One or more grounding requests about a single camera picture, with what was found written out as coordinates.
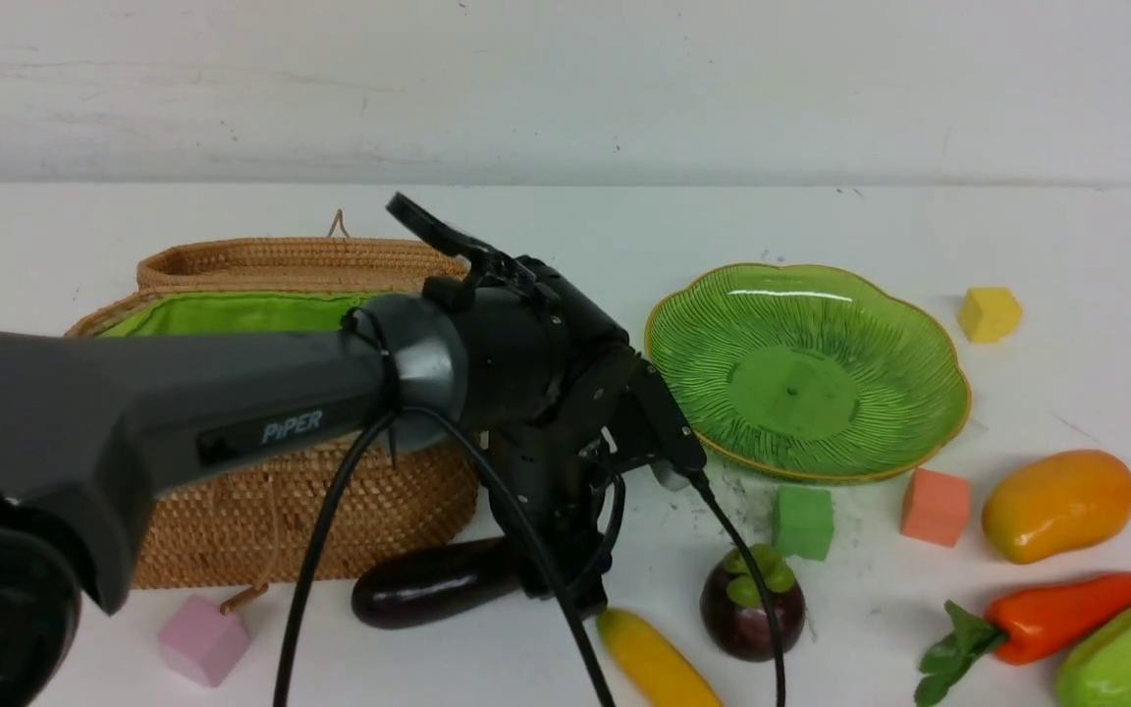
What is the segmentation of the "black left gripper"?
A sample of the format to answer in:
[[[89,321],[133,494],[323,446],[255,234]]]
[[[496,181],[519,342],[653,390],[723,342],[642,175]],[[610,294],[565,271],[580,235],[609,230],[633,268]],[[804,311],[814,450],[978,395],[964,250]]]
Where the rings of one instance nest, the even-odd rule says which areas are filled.
[[[551,265],[518,258],[539,299],[484,287],[468,301],[448,283],[448,314],[466,355],[459,425],[487,434],[487,458],[515,510],[491,502],[520,554],[529,598],[551,598],[526,532],[537,533],[584,618],[601,614],[623,519],[625,471],[670,465],[670,389],[628,331]]]

